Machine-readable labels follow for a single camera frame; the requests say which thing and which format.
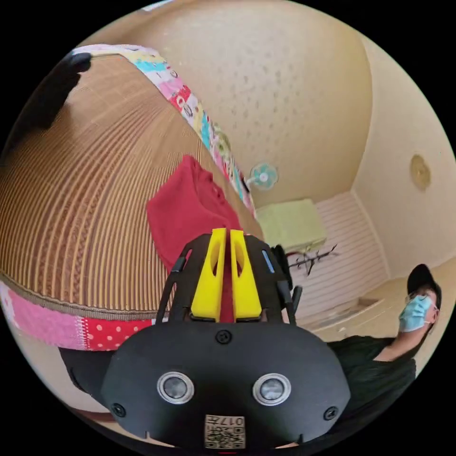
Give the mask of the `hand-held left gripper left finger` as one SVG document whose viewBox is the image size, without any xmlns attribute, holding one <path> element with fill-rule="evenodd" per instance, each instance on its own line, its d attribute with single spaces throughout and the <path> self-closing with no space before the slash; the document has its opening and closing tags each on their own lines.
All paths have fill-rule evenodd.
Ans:
<svg viewBox="0 0 456 456">
<path fill-rule="evenodd" d="M 221 311 L 226 228 L 213 229 L 206 253 L 203 256 L 201 272 L 190 307 L 192 319 L 219 319 Z"/>
</svg>

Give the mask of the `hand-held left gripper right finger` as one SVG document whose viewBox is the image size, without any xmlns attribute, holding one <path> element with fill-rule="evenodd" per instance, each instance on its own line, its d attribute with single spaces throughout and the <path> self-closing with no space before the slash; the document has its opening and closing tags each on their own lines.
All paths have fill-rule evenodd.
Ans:
<svg viewBox="0 0 456 456">
<path fill-rule="evenodd" d="M 235 319 L 260 319 L 262 307 L 243 231 L 230 231 L 233 315 Z"/>
</svg>

